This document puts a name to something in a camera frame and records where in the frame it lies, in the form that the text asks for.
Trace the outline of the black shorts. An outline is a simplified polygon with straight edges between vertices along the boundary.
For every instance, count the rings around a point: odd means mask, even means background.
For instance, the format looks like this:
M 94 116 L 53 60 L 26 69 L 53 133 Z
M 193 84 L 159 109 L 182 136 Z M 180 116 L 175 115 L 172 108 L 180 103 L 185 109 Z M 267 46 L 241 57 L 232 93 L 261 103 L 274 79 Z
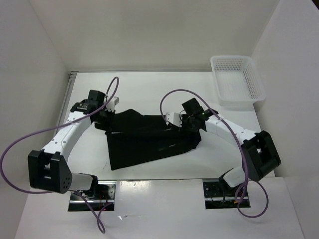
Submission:
M 165 124 L 160 115 L 142 115 L 129 109 L 114 115 L 106 132 L 111 170 L 181 155 L 196 149 L 199 132 Z

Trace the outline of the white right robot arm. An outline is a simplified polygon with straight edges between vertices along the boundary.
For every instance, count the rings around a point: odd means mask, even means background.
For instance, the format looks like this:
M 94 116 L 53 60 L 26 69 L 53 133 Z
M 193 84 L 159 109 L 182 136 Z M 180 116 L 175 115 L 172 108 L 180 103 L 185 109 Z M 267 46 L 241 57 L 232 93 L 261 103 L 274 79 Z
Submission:
M 188 130 L 212 133 L 239 149 L 241 163 L 219 177 L 219 192 L 231 195 L 240 184 L 252 180 L 259 182 L 281 164 L 271 135 L 266 131 L 245 129 L 220 115 L 213 109 L 204 110 L 197 99 L 182 104 L 185 115 L 182 126 Z

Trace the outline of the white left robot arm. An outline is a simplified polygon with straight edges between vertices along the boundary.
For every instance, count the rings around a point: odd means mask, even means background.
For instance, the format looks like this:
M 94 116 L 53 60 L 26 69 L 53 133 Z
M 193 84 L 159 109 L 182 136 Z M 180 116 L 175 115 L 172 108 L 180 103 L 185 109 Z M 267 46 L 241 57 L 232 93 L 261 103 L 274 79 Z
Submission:
M 90 90 L 88 98 L 73 105 L 63 127 L 41 150 L 28 155 L 31 188 L 64 194 L 81 191 L 88 199 L 99 195 L 95 175 L 73 173 L 68 158 L 82 134 L 93 123 L 109 123 L 115 114 L 118 97 L 109 98 L 100 91 Z

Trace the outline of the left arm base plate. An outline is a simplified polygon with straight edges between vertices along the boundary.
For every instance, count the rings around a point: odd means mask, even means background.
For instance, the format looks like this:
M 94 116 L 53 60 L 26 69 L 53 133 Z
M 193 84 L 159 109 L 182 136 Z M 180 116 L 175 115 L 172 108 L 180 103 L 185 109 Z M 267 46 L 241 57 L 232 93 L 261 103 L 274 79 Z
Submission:
M 68 211 L 69 212 L 85 212 L 90 211 L 85 200 L 95 212 L 114 211 L 116 181 L 99 181 L 98 191 L 95 193 L 82 191 L 72 192 L 70 195 Z

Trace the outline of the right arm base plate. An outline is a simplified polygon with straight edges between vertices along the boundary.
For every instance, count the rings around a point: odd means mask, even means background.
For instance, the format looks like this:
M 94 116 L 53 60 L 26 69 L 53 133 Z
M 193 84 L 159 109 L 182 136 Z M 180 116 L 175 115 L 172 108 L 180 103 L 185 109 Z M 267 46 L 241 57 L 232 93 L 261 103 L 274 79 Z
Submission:
M 217 179 L 203 180 L 202 184 L 206 210 L 237 208 L 235 192 L 239 186 L 224 191 Z

